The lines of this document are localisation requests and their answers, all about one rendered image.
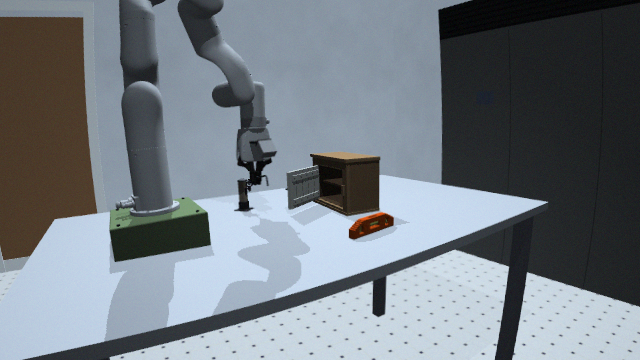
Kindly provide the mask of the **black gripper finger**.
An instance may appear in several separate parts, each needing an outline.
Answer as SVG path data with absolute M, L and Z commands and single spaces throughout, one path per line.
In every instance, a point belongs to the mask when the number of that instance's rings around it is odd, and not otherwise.
M 241 167 L 245 167 L 249 171 L 251 184 L 252 185 L 257 185 L 257 173 L 255 172 L 254 162 L 246 162 L 246 163 L 244 163 L 241 160 L 241 157 L 239 157 L 237 165 L 241 166 Z
M 262 176 L 261 171 L 263 171 L 263 168 L 266 165 L 270 164 L 270 163 L 272 163 L 272 159 L 269 159 L 269 160 L 266 160 L 266 161 L 256 161 L 256 171 L 255 172 L 257 172 L 257 177 Z M 262 178 L 258 178 L 257 179 L 258 185 L 261 185 L 261 181 L 262 181 Z

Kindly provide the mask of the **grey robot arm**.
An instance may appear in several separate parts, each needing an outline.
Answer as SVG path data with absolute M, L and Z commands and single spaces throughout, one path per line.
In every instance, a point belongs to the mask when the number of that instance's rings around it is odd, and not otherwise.
M 134 196 L 115 204 L 117 209 L 134 207 L 130 215 L 135 217 L 180 207 L 171 191 L 153 11 L 164 1 L 119 0 L 120 63 L 126 89 L 121 107 Z M 241 127 L 267 126 L 264 85 L 253 82 L 243 59 L 219 32 L 214 15 L 223 5 L 224 0 L 180 0 L 178 13 L 196 54 L 216 64 L 227 78 L 213 89 L 213 101 L 224 108 L 240 106 Z

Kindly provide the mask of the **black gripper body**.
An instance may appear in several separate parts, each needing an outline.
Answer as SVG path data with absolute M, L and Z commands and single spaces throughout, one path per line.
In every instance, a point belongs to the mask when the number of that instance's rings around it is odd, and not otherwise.
M 254 129 L 257 128 L 257 129 Z M 256 144 L 250 144 L 249 141 L 257 141 L 262 139 L 268 139 L 269 131 L 266 126 L 260 127 L 241 127 L 238 129 L 237 133 L 237 143 L 236 143 L 236 157 L 238 160 L 239 152 L 238 148 L 240 148 L 240 157 L 243 162 L 256 162 L 256 161 L 266 161 L 271 159 L 271 157 L 261 158 L 259 152 L 256 148 Z

